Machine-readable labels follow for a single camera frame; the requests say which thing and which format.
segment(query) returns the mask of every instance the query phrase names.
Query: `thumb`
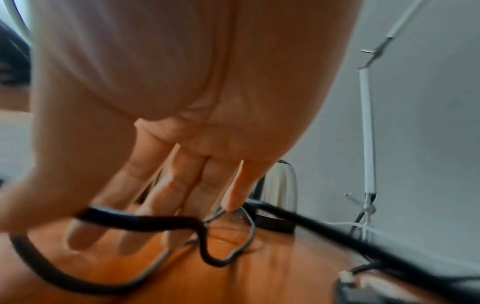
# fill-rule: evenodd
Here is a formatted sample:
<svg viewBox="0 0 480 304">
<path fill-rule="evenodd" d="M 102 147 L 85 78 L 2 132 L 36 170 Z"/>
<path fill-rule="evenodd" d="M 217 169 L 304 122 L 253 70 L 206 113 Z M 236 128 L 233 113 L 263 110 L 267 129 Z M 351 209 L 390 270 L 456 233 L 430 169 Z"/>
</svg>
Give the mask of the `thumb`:
<svg viewBox="0 0 480 304">
<path fill-rule="evenodd" d="M 135 143 L 135 119 L 61 66 L 39 55 L 34 72 L 34 167 L 0 190 L 0 231 L 10 233 L 84 209 L 126 163 Z"/>
</svg>

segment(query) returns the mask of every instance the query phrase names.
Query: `metal stand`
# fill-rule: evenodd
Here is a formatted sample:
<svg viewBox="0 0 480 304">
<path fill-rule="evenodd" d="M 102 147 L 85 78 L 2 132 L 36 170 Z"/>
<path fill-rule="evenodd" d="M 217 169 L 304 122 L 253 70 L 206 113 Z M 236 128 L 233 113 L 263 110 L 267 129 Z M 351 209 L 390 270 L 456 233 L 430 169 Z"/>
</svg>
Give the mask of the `metal stand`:
<svg viewBox="0 0 480 304">
<path fill-rule="evenodd" d="M 387 33 L 384 41 L 376 49 L 362 50 L 364 53 L 371 54 L 370 59 L 358 69 L 363 122 L 365 200 L 364 203 L 361 203 L 359 200 L 353 197 L 351 193 L 346 193 L 345 197 L 362 209 L 362 213 L 358 217 L 358 221 L 361 221 L 361 219 L 365 217 L 364 226 L 367 227 L 372 225 L 372 215 L 374 215 L 377 211 L 377 209 L 373 206 L 373 202 L 377 197 L 377 169 L 375 158 L 374 114 L 369 75 L 370 66 L 372 66 L 372 64 L 384 54 L 389 44 L 399 35 L 400 31 L 405 28 L 407 23 L 412 19 L 414 14 L 418 12 L 425 1 L 426 0 L 415 0 L 395 22 L 393 27 Z M 367 229 L 362 229 L 361 239 L 365 242 L 372 241 L 371 234 Z"/>
</svg>

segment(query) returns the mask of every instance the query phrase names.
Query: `white cable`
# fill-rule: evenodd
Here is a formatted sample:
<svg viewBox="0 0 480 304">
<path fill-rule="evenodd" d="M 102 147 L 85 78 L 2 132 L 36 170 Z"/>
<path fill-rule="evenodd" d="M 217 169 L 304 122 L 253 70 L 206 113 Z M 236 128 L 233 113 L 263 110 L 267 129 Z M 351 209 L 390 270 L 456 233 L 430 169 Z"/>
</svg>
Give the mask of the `white cable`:
<svg viewBox="0 0 480 304">
<path fill-rule="evenodd" d="M 15 3 L 15 0 L 3 0 L 3 4 L 6 7 L 6 10 L 10 14 L 10 17 L 15 23 L 16 27 L 20 31 L 20 34 L 26 40 L 26 42 L 31 46 L 32 45 L 32 32 L 30 31 L 29 27 L 27 26 L 24 18 L 19 12 L 19 9 Z"/>
<path fill-rule="evenodd" d="M 423 255 L 426 255 L 428 257 L 434 258 L 434 259 L 436 259 L 438 261 L 441 261 L 443 263 L 465 267 L 465 268 L 468 268 L 470 270 L 474 269 L 474 270 L 480 271 L 480 264 L 478 264 L 478 263 L 470 262 L 470 261 L 457 260 L 457 259 L 454 259 L 454 258 L 451 258 L 451 257 L 445 257 L 445 256 L 442 256 L 442 255 L 439 255 L 435 252 L 431 252 L 431 251 L 428 251 L 426 249 L 418 248 L 413 243 L 411 243 L 407 240 L 404 240 L 402 238 L 399 238 L 397 236 L 391 235 L 389 233 L 386 233 L 384 231 L 381 231 L 381 230 L 378 230 L 378 229 L 375 229 L 375 228 L 372 228 L 372 227 L 367 227 L 363 224 L 354 223 L 354 222 L 327 222 L 327 221 L 319 221 L 319 222 L 323 223 L 323 224 L 326 224 L 326 225 L 331 225 L 331 226 L 355 226 L 355 227 L 358 227 L 358 228 L 361 228 L 361 229 L 365 229 L 365 230 L 368 230 L 368 231 L 370 231 L 372 233 L 375 233 L 377 235 L 380 235 L 380 236 L 383 236 L 385 238 L 389 238 L 391 240 L 394 240 L 395 242 L 397 242 L 398 244 L 400 244 L 404 247 L 412 249 L 412 250 L 414 250 L 418 253 L 421 253 Z"/>
</svg>

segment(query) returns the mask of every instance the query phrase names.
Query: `wooden table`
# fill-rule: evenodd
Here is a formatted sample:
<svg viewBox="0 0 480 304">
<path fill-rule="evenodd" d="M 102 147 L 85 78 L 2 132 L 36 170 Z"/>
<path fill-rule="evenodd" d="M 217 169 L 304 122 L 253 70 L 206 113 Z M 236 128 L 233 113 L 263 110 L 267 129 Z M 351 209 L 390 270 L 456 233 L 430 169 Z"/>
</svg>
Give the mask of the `wooden table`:
<svg viewBox="0 0 480 304">
<path fill-rule="evenodd" d="M 247 239 L 250 227 L 238 218 L 211 225 L 209 250 L 226 257 Z M 116 231 L 85 253 L 62 246 L 68 222 L 32 232 L 31 238 L 60 269 L 81 278 L 120 283 L 133 278 L 162 251 L 157 237 L 138 254 L 115 255 Z M 332 285 L 351 267 L 339 248 L 306 232 L 291 235 L 258 229 L 248 253 L 233 265 L 214 268 L 198 248 L 176 253 L 151 282 L 123 297 L 93 297 L 58 290 L 41 281 L 20 261 L 6 235 L 0 238 L 0 303 L 333 303 Z"/>
</svg>

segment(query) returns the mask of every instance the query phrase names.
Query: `hand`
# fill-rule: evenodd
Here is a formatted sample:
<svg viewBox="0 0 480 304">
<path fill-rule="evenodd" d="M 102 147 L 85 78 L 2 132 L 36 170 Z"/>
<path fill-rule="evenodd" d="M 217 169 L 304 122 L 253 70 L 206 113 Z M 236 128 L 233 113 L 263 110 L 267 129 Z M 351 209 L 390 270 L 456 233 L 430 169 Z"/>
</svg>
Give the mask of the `hand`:
<svg viewBox="0 0 480 304">
<path fill-rule="evenodd" d="M 317 114 L 360 4 L 32 2 L 35 166 L 1 193 L 0 230 L 126 208 L 175 144 L 138 213 L 204 218 L 235 176 L 222 205 L 239 208 Z M 104 233 L 74 222 L 67 241 L 86 249 Z M 119 251 L 149 239 L 126 232 Z"/>
</svg>

